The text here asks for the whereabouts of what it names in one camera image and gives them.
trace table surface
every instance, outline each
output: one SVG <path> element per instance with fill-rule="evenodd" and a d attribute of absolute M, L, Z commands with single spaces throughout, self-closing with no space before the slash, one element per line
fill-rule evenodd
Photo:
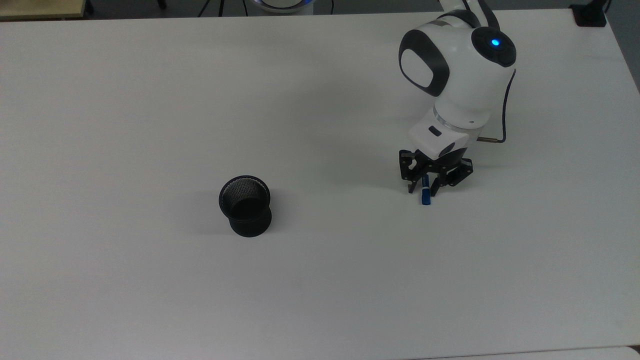
<path fill-rule="evenodd" d="M 640 355 L 628 347 L 592 348 L 569 351 L 528 352 L 472 357 L 454 357 L 454 360 L 640 360 Z"/>
<path fill-rule="evenodd" d="M 410 359 L 640 341 L 640 96 L 611 29 L 497 12 L 505 144 L 431 206 L 397 152 L 437 13 L 0 24 L 10 359 Z M 484 136 L 499 136 L 499 112 Z M 230 178 L 273 223 L 232 233 Z"/>
<path fill-rule="evenodd" d="M 0 20 L 82 17 L 85 0 L 0 0 Z"/>

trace black mesh cup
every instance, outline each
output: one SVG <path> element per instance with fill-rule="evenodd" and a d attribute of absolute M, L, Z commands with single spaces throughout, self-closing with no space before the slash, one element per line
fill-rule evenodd
<path fill-rule="evenodd" d="M 264 233 L 271 224 L 270 200 L 267 184 L 249 175 L 229 180 L 218 197 L 220 209 L 229 219 L 231 229 L 245 238 Z"/>

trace blue marker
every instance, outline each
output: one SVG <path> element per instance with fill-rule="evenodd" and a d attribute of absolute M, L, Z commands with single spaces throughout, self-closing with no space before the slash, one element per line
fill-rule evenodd
<path fill-rule="evenodd" d="M 422 205 L 431 205 L 431 190 L 429 189 L 429 176 L 422 177 Z"/>

